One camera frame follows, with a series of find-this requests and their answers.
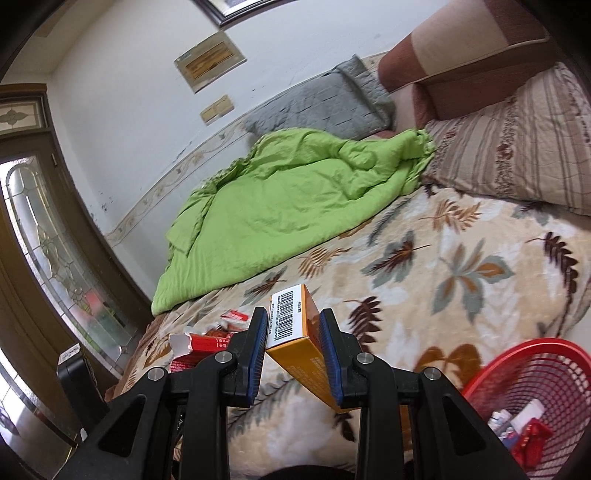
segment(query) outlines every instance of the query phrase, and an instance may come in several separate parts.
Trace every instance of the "green blanket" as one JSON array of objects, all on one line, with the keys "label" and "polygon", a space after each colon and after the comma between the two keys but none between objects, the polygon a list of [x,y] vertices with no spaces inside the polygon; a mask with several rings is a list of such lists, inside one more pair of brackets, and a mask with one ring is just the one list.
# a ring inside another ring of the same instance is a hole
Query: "green blanket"
[{"label": "green blanket", "polygon": [[366,221],[418,187],[435,150],[425,131],[342,140],[293,128],[195,190],[166,234],[156,315],[259,274]]}]

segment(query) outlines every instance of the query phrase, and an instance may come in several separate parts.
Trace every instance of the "striped pillow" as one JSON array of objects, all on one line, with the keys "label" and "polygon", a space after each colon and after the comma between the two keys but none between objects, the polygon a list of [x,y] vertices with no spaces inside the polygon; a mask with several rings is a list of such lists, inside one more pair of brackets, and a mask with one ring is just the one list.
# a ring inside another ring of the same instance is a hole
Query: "striped pillow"
[{"label": "striped pillow", "polygon": [[423,183],[591,215],[591,106],[564,64],[503,102],[426,129],[438,149]]}]

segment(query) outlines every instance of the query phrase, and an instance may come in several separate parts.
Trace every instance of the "ceiling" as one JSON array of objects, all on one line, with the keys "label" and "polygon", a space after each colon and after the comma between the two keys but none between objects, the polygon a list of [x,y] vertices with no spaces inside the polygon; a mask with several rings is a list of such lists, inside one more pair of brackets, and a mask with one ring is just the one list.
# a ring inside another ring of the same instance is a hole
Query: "ceiling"
[{"label": "ceiling", "polygon": [[116,1],[66,0],[29,38],[9,71],[52,73],[80,35]]}]

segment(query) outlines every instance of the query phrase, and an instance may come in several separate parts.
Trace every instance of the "red basket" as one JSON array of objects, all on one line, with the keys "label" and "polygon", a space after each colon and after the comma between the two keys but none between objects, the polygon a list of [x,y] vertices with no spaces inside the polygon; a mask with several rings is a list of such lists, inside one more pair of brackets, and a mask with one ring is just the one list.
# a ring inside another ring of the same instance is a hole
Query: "red basket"
[{"label": "red basket", "polygon": [[553,435],[540,464],[528,475],[551,479],[577,446],[591,418],[591,357],[574,343],[539,339],[497,357],[466,386],[464,397],[488,420],[493,411],[517,414],[533,398],[545,407],[540,419]]}]

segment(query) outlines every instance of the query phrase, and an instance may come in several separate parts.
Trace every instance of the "brown cushion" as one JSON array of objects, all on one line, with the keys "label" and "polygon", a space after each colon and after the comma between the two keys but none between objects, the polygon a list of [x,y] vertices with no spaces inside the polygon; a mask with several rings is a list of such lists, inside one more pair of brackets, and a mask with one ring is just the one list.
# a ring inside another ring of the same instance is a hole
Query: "brown cushion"
[{"label": "brown cushion", "polygon": [[503,102],[430,122],[437,152],[423,182],[591,215],[590,127],[589,101],[558,63]]},{"label": "brown cushion", "polygon": [[392,92],[515,46],[548,40],[544,27],[515,0],[452,0],[380,61]]},{"label": "brown cushion", "polygon": [[419,83],[411,83],[390,93],[390,98],[396,105],[396,130],[399,132],[425,128],[437,118],[429,92]]}]

